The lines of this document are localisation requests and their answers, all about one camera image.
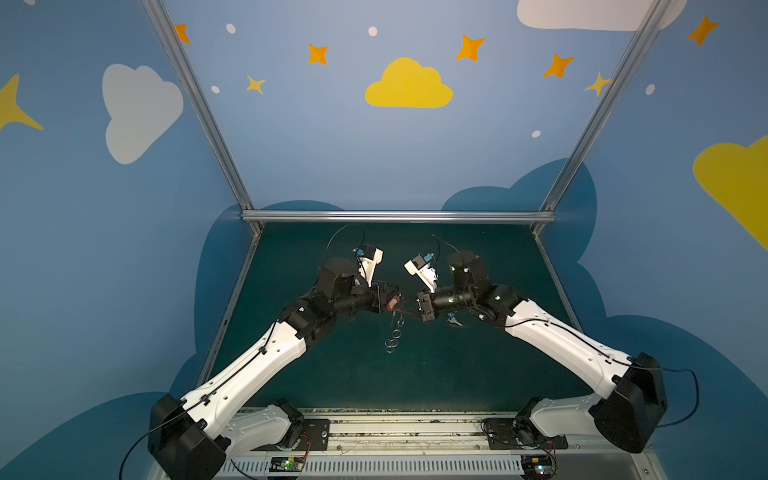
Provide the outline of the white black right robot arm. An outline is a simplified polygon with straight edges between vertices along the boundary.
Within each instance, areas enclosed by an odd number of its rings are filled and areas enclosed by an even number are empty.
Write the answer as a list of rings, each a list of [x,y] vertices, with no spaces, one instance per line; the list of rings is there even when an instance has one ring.
[[[469,250],[453,253],[453,283],[438,284],[429,256],[404,265],[426,289],[417,295],[419,314],[431,321],[461,310],[535,347],[567,368],[592,390],[565,399],[535,397],[512,419],[491,426],[500,444],[541,447],[569,435],[601,436],[629,453],[640,453],[659,426],[668,402],[659,362],[606,346],[560,321],[512,287],[491,281],[483,260]]]

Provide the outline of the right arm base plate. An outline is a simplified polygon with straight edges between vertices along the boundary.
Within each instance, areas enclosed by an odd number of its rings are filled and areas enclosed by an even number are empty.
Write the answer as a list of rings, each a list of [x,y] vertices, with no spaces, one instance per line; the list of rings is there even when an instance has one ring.
[[[527,420],[492,417],[484,419],[480,426],[491,450],[568,448],[565,436],[545,437]]]

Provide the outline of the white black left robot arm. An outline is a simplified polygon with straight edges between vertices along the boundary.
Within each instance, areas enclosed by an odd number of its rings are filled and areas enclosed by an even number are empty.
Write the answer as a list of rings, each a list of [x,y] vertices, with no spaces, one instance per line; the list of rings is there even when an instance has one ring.
[[[350,259],[329,260],[315,284],[286,305],[240,357],[181,399],[167,394],[153,405],[148,452],[171,479],[211,479],[244,452],[297,446],[304,417],[289,402],[275,401],[243,420],[236,414],[273,376],[332,332],[339,317],[382,313],[399,293],[395,284],[364,277]]]

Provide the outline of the grey oval keyring plate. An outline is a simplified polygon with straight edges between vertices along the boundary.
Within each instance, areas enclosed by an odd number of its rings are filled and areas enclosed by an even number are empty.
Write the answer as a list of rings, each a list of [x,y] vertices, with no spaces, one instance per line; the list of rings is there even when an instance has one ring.
[[[390,336],[384,342],[385,351],[388,354],[392,354],[399,345],[402,337],[402,330],[404,327],[404,316],[401,312],[394,311],[391,322]]]

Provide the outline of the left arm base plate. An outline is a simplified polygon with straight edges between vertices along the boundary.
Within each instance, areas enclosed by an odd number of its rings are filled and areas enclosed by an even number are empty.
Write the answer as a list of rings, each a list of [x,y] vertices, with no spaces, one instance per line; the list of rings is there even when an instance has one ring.
[[[326,451],[330,440],[328,419],[303,419],[294,422],[277,444],[263,445],[254,451]]]

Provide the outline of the red key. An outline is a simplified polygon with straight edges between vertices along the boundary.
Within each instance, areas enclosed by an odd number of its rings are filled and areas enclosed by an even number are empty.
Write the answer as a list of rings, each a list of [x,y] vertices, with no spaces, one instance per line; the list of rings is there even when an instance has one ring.
[[[400,297],[398,295],[393,296],[386,304],[389,311],[395,311],[400,303]]]

